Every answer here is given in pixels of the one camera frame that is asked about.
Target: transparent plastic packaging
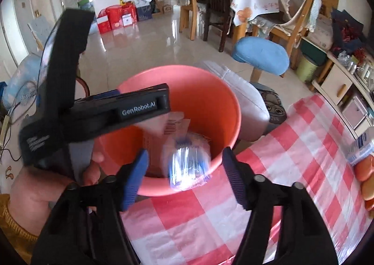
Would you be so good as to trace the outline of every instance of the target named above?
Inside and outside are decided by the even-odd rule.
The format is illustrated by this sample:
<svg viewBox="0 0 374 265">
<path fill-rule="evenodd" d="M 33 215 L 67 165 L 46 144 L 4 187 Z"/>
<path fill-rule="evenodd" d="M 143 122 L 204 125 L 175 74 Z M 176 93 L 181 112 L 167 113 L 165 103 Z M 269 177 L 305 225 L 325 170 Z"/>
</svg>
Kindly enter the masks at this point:
<svg viewBox="0 0 374 265">
<path fill-rule="evenodd" d="M 170 187 L 177 191 L 202 186 L 209 180 L 211 155 L 208 141 L 196 133 L 170 137 L 163 149 Z"/>
</svg>

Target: blue stool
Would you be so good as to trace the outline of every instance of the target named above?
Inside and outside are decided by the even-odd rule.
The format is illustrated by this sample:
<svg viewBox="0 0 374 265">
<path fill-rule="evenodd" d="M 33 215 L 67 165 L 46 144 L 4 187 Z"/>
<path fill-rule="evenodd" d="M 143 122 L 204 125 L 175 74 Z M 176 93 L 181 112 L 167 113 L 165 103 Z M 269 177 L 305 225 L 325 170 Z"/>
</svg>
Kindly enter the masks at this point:
<svg viewBox="0 0 374 265">
<path fill-rule="evenodd" d="M 286 50 L 281 45 L 260 37 L 239 39 L 231 56 L 240 63 L 249 63 L 254 67 L 251 82 L 258 82 L 262 71 L 281 75 L 289 66 Z"/>
<path fill-rule="evenodd" d="M 261 72 L 281 75 L 287 71 L 289 57 L 286 50 L 275 42 L 260 37 L 244 37 L 234 45 L 231 56 L 240 63 L 254 67 L 250 83 L 260 92 L 270 114 L 266 135 L 287 119 L 279 95 L 271 88 L 258 83 Z"/>
</svg>

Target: glossy floor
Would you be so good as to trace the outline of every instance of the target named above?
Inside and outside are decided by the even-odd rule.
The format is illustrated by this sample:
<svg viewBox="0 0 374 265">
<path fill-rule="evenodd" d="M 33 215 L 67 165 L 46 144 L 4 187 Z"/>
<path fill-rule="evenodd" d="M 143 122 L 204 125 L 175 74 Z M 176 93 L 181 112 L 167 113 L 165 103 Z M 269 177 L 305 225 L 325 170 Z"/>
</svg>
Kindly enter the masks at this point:
<svg viewBox="0 0 374 265">
<path fill-rule="evenodd" d="M 226 65 L 245 80 L 249 80 L 252 67 L 239 63 L 229 55 L 231 40 L 226 49 L 218 52 L 220 37 L 209 33 L 207 42 L 201 37 L 202 22 L 198 22 L 197 37 L 189 40 L 189 29 L 179 33 L 179 8 L 137 25 L 117 29 L 100 35 L 89 35 L 87 50 L 79 64 L 82 78 L 88 83 L 91 94 L 115 89 L 127 78 L 149 68 L 168 64 L 199 66 L 204 60 Z M 263 72 L 261 84 L 273 88 L 281 97 L 284 107 L 311 95 L 292 70 L 284 78 Z"/>
</svg>

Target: red and white tablecloth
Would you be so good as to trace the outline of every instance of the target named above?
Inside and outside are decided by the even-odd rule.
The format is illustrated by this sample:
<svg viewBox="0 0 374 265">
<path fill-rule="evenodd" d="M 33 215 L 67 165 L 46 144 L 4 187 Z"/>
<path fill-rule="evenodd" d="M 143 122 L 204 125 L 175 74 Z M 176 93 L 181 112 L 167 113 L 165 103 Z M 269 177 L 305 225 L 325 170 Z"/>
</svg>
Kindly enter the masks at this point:
<svg viewBox="0 0 374 265">
<path fill-rule="evenodd" d="M 301 99 L 288 119 L 238 155 L 272 182 L 306 185 L 327 225 L 341 264 L 366 232 L 370 219 L 360 185 L 344 157 L 349 130 L 320 95 Z M 264 262 L 279 237 L 276 209 Z M 202 187 L 135 203 L 122 219 L 143 265 L 230 264 L 250 216 L 235 201 L 221 166 Z"/>
</svg>

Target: pink object on table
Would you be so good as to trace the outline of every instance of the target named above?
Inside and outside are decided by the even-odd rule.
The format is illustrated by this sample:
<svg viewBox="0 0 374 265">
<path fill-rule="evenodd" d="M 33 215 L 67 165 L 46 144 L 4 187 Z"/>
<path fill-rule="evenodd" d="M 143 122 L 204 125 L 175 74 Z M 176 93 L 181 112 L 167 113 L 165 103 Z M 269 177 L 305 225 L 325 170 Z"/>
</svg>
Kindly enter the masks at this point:
<svg viewBox="0 0 374 265">
<path fill-rule="evenodd" d="M 306 185 L 341 264 L 370 224 L 360 185 L 343 155 L 343 146 L 353 137 L 317 94 L 291 106 L 288 116 L 240 153 L 238 160 L 274 183 Z M 280 213 L 276 207 L 264 262 L 275 255 Z M 135 203 L 122 219 L 144 265 L 226 265 L 239 247 L 249 216 L 236 203 L 225 171 L 219 167 L 206 185 Z"/>
<path fill-rule="evenodd" d="M 191 120 L 188 130 L 211 139 L 212 173 L 222 162 L 223 148 L 233 147 L 240 131 L 241 112 L 235 94 L 217 76 L 184 65 L 146 70 L 123 82 L 118 90 L 125 93 L 162 83 L 169 85 L 171 110 L 184 112 L 184 118 Z M 130 126 L 99 137 L 95 148 L 103 152 L 101 168 L 110 175 L 132 162 L 142 146 L 142 130 Z M 154 177 L 144 177 L 138 192 L 145 196 L 174 193 L 169 178 Z"/>
</svg>

